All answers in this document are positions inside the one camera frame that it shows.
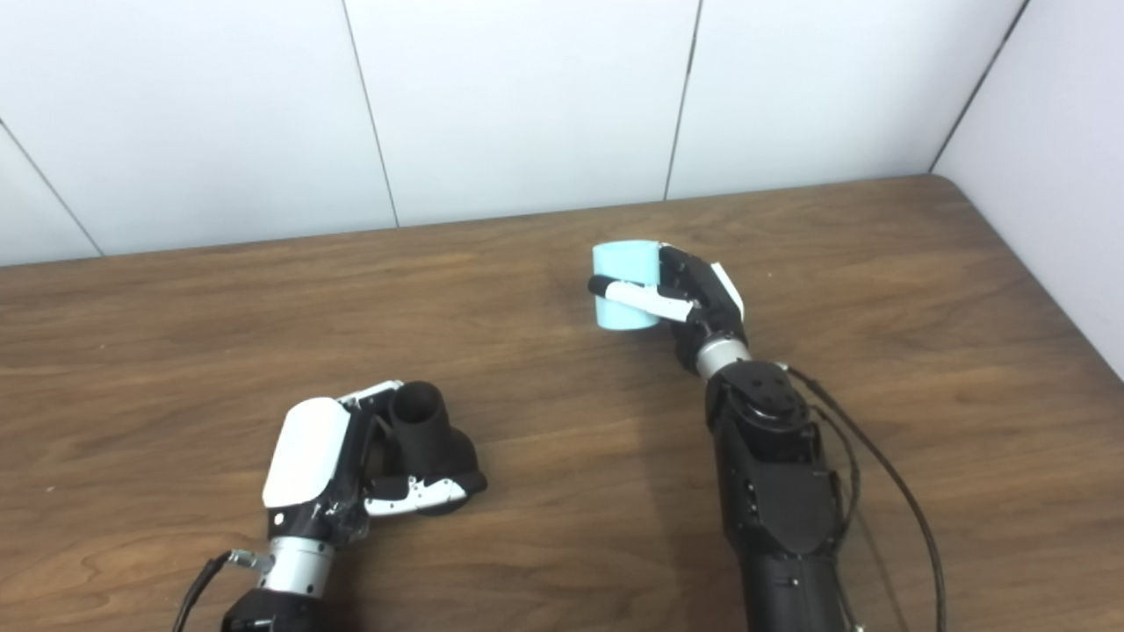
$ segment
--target black object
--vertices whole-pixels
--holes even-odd
[[[188,615],[191,614],[191,608],[194,607],[196,602],[199,601],[199,596],[203,594],[203,589],[207,588],[210,580],[215,579],[218,571],[223,570],[223,565],[228,559],[230,559],[230,551],[224,551],[207,560],[202,570],[199,571],[199,576],[191,583],[188,593],[183,596],[183,603],[180,604],[180,612],[175,615],[175,623],[172,624],[172,632],[183,632],[183,626],[188,623]]]
[[[407,382],[390,403],[391,441],[387,446],[387,473],[414,475],[428,485],[433,480],[452,478],[465,487],[459,475],[475,473],[465,489],[477,491],[487,486],[479,475],[477,450],[472,441],[448,423],[445,399],[429,382]],[[469,498],[446,503],[418,513],[445,515],[464,506]]]
[[[843,632],[835,583],[841,512],[818,426],[776,364],[735,362],[710,378],[723,527],[754,632]]]
[[[223,632],[332,632],[321,599],[254,588],[223,616]]]
[[[709,263],[664,245],[660,249],[660,286],[672,288],[698,304],[691,310],[690,322],[671,324],[676,358],[685,370],[698,374],[699,351],[711,341],[733,338],[746,344],[742,310]]]

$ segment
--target wooden table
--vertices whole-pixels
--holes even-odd
[[[589,247],[629,237],[720,260],[755,354],[897,463],[950,629],[1124,629],[1124,388],[934,177],[0,270],[0,629],[165,629],[207,557],[264,547],[285,410],[400,378],[443,389],[492,485],[342,551],[342,629],[742,630],[703,385],[667,332],[593,324]],[[861,461],[855,608],[932,630],[917,527]]]

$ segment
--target cable connector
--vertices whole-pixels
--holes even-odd
[[[273,556],[259,556],[245,549],[234,549],[226,563],[265,574],[273,568]]]

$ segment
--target light blue cup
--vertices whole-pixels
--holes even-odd
[[[654,286],[660,282],[660,243],[643,240],[593,246],[593,274]],[[597,325],[605,329],[643,329],[660,322],[635,307],[596,297]]]

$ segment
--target panel seam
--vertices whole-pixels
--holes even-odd
[[[695,65],[695,45],[699,37],[699,19],[703,17],[703,0],[699,0],[695,9],[695,28],[691,30],[691,49],[687,54],[687,72],[683,73],[683,90],[679,96],[679,114],[676,115],[676,133],[671,137],[671,159],[668,162],[668,179],[663,182],[663,200],[668,200],[668,191],[671,190],[671,173],[676,168],[676,150],[679,148],[679,128],[683,124],[683,106],[687,102],[687,85],[691,79],[691,66]]]
[[[941,143],[941,148],[936,151],[936,156],[933,159],[932,164],[928,165],[928,172],[933,173],[936,169],[936,163],[941,161],[941,156],[944,155],[944,150],[949,147],[949,142],[952,141],[952,136],[955,135],[957,129],[960,128],[960,124],[964,120],[964,115],[968,114],[968,109],[972,107],[972,102],[976,100],[976,96],[979,94],[980,88],[984,85],[984,81],[987,80],[987,75],[990,74],[991,67],[995,65],[995,61],[999,58],[999,53],[1003,52],[1003,47],[1007,45],[1007,39],[1010,39],[1010,34],[1015,31],[1015,25],[1023,17],[1023,11],[1026,10],[1026,6],[1031,3],[1031,0],[1023,0],[1023,4],[1018,8],[1018,12],[1015,13],[1015,19],[1010,21],[1010,26],[1007,27],[1007,33],[1003,35],[1003,40],[999,42],[999,46],[995,49],[995,54],[991,55],[991,60],[988,61],[987,67],[984,69],[984,73],[980,74],[979,81],[976,82],[976,87],[972,88],[972,93],[968,96],[968,101],[964,102],[964,107],[960,109],[960,114],[957,115],[955,123],[952,124],[952,129],[949,130],[948,136],[944,137],[944,142]]]
[[[79,219],[76,215],[74,215],[74,211],[71,210],[70,205],[66,204],[66,200],[64,200],[63,197],[58,195],[58,191],[55,189],[55,186],[51,183],[51,180],[47,180],[47,175],[43,173],[43,170],[39,169],[39,165],[36,164],[34,160],[31,160],[31,154],[27,153],[27,150],[19,142],[19,138],[16,137],[16,133],[12,132],[11,128],[3,123],[3,120],[0,120],[0,127],[2,127],[4,133],[8,134],[8,137],[11,138],[12,144],[15,144],[16,148],[19,150],[19,153],[24,156],[24,160],[26,160],[27,163],[31,165],[31,169],[35,170],[35,173],[39,177],[39,180],[42,180],[43,183],[46,184],[47,190],[51,191],[51,195],[54,196],[56,200],[58,200],[58,205],[63,207],[63,210],[65,210],[66,215],[69,215],[71,220],[74,222],[74,225],[78,226],[78,229],[81,231],[82,235],[90,242],[90,245],[93,246],[93,250],[94,252],[98,253],[98,256],[106,256],[106,253],[101,250],[101,246],[98,245],[98,242],[93,241],[93,235],[91,235],[90,232],[87,231],[85,225],[82,224],[82,220]]]
[[[382,168],[382,180],[387,183],[387,198],[390,199],[390,213],[395,216],[395,227],[400,228],[402,224],[398,220],[398,207],[395,205],[395,193],[390,189],[390,175],[387,173],[387,156],[382,153],[382,143],[379,142],[379,128],[374,124],[374,109],[371,108],[371,96],[366,91],[366,78],[363,76],[363,63],[359,58],[359,46],[355,44],[355,31],[351,26],[351,13],[347,12],[347,0],[339,0],[344,8],[344,21],[347,22],[347,37],[352,43],[352,53],[355,55],[355,67],[359,70],[359,83],[363,87],[363,102],[366,103],[366,114],[371,119],[371,133],[374,134],[374,148],[379,152],[379,166]]]

